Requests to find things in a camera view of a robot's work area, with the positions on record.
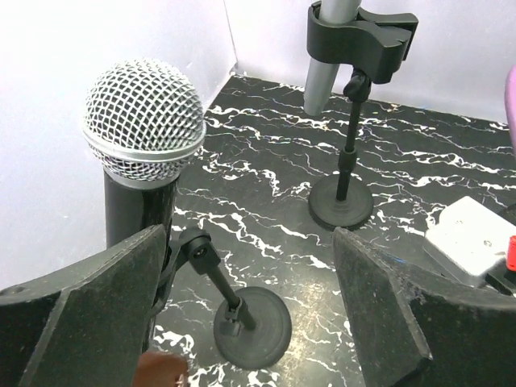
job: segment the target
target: microphone grille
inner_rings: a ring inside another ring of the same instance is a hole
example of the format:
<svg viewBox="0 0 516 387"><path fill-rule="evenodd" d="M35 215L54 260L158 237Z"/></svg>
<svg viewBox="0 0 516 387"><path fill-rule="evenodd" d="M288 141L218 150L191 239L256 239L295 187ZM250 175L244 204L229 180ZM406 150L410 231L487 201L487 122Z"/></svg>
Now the microphone grille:
<svg viewBox="0 0 516 387"><path fill-rule="evenodd" d="M126 60L105 71L86 96L83 132L115 176L176 178L206 134L201 101L178 69L154 59Z"/></svg>

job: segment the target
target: brown object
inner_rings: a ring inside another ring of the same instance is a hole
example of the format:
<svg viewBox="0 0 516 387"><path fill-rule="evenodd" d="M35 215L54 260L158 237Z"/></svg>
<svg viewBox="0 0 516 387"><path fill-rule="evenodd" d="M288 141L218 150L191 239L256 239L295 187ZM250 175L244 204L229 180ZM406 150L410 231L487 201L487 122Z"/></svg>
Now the brown object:
<svg viewBox="0 0 516 387"><path fill-rule="evenodd" d="M132 387L186 387L188 363L172 353L145 352L138 361Z"/></svg>

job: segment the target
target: microphone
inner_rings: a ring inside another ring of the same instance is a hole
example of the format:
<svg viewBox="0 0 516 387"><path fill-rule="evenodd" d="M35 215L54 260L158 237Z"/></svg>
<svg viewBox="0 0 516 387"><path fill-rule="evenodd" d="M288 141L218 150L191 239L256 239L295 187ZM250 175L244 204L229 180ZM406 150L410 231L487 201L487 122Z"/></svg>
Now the microphone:
<svg viewBox="0 0 516 387"><path fill-rule="evenodd" d="M349 23L358 15L362 0L322 0L318 19L329 26ZM338 64L328 64L310 58L305 85L305 112L320 115L330 99L339 71Z"/></svg>
<svg viewBox="0 0 516 387"><path fill-rule="evenodd" d="M160 224L169 241L177 180L204 142L203 117L188 78L160 60L126 60L98 77L82 131L104 168L107 248ZM165 269L170 254L163 254ZM159 286L156 299L167 292ZM151 318L144 352L154 324Z"/></svg>

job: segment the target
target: purple object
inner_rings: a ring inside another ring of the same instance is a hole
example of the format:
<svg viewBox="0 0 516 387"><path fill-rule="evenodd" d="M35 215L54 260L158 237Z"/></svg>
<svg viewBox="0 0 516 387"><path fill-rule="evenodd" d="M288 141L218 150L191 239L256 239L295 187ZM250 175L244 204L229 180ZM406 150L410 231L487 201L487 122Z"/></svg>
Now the purple object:
<svg viewBox="0 0 516 387"><path fill-rule="evenodd" d="M509 76L507 77L506 113L510 140L513 143L513 154L516 156L516 66L510 70Z"/></svg>

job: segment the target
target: red object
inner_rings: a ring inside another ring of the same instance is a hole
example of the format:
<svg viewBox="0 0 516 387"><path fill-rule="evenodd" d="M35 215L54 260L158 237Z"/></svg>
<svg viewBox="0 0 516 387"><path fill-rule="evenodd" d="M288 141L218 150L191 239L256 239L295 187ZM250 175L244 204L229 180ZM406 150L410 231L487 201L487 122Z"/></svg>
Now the red object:
<svg viewBox="0 0 516 387"><path fill-rule="evenodd" d="M509 239L509 250L507 250L507 268L516 272L516 235Z"/></svg>

